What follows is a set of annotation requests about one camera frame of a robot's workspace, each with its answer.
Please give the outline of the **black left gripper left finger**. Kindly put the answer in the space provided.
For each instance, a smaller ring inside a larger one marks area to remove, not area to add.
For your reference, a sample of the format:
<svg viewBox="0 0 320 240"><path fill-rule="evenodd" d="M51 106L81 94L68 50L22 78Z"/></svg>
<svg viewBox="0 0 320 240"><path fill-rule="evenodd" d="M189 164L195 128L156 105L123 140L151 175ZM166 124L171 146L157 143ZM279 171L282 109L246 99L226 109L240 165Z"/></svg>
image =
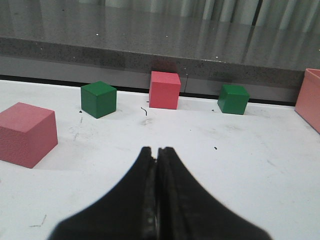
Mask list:
<svg viewBox="0 0 320 240"><path fill-rule="evenodd" d="M101 199L61 221L53 240L155 240L156 161L143 147L126 175Z"/></svg>

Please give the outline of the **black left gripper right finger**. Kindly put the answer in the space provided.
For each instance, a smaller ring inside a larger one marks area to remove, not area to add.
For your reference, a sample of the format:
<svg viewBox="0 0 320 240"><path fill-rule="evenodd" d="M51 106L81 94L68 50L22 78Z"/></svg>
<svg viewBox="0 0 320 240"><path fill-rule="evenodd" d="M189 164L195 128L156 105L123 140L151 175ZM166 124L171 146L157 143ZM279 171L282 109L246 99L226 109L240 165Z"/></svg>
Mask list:
<svg viewBox="0 0 320 240"><path fill-rule="evenodd" d="M161 240L271 239L208 193L172 147L158 151L156 200Z"/></svg>

